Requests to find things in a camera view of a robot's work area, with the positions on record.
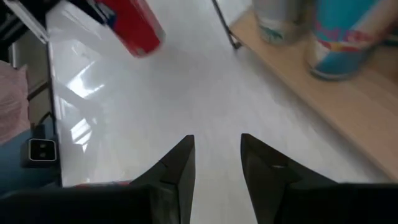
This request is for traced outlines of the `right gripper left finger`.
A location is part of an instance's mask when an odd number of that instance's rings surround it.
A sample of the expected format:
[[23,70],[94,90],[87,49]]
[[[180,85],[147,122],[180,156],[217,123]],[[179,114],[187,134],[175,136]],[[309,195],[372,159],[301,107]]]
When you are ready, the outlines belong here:
[[20,190],[0,197],[0,224],[190,224],[195,138],[186,135],[134,180]]

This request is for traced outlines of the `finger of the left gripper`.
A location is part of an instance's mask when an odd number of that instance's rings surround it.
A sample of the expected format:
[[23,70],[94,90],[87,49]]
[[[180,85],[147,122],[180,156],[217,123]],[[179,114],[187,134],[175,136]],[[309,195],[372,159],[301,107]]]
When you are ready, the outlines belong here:
[[94,0],[67,0],[100,24],[106,23],[103,13],[96,7]]

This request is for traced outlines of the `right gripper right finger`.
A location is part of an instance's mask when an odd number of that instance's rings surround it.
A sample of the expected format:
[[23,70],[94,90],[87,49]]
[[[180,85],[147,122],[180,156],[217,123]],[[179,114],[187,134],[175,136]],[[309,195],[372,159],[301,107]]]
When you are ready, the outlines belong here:
[[258,224],[398,224],[398,184],[338,183],[254,136],[241,136]]

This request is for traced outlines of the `red soda can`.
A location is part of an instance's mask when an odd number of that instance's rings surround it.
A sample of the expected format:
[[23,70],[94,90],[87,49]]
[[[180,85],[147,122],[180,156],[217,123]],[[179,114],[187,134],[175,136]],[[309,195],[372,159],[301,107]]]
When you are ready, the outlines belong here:
[[94,0],[106,25],[135,57],[155,52],[165,32],[146,0]]

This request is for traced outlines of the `light blue Red Bull can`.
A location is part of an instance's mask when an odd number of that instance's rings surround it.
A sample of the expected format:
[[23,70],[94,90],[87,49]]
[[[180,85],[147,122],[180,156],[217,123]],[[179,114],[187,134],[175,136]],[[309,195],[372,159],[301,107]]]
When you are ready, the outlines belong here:
[[317,0],[306,62],[315,76],[355,73],[398,19],[398,0]]

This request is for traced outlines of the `tall silver Celsius can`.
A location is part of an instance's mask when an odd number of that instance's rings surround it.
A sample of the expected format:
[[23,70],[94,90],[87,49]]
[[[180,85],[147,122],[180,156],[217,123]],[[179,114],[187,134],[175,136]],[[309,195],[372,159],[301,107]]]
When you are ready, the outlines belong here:
[[309,29],[313,0],[252,0],[259,35],[272,45],[295,42]]

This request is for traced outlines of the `silver aluminium bar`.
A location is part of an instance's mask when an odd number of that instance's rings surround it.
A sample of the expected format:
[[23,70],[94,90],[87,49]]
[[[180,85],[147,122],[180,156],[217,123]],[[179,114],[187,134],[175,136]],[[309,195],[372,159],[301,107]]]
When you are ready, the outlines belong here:
[[43,44],[49,41],[49,34],[46,28],[20,2],[20,0],[3,0],[3,2]]

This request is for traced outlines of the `person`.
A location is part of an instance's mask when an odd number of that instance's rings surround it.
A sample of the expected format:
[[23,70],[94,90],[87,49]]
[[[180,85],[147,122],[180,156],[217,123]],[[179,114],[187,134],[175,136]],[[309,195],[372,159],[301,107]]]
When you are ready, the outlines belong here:
[[27,67],[15,69],[0,60],[0,195],[40,188],[56,181],[54,168],[21,166],[21,146],[31,137]]

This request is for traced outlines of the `wooden shelf with black frame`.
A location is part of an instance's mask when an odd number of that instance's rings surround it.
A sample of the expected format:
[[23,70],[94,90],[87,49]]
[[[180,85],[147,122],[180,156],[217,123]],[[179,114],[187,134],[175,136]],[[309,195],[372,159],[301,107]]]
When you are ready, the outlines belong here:
[[398,182],[398,47],[377,48],[358,75],[347,81],[322,81],[306,70],[307,39],[274,47],[261,40],[252,9],[228,24],[218,0],[211,2],[233,49],[249,49],[377,168]]

